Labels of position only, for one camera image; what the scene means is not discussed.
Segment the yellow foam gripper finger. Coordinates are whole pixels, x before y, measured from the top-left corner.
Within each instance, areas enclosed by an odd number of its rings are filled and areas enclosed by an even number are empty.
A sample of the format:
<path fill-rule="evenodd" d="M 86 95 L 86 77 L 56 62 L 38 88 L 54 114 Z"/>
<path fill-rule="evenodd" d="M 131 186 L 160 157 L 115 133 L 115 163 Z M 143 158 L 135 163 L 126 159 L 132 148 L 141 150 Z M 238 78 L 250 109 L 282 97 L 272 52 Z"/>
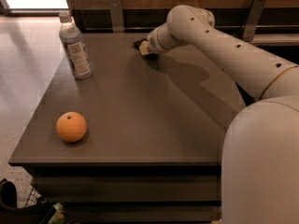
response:
<path fill-rule="evenodd" d="M 146 40 L 141 42 L 141 44 L 139 46 L 139 51 L 140 51 L 142 56 L 148 55 L 150 53 L 149 52 L 149 44 Z"/>

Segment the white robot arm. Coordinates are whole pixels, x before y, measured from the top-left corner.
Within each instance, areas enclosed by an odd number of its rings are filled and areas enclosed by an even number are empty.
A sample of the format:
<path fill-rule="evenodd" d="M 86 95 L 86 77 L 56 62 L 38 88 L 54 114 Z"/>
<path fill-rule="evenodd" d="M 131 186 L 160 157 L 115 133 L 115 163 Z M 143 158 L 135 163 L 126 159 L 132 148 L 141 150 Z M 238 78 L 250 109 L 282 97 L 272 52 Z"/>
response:
<path fill-rule="evenodd" d="M 255 102 L 231 122 L 221 158 L 222 224 L 299 224 L 299 66 L 216 29 L 211 12 L 173 7 L 139 50 L 203 52 Z"/>

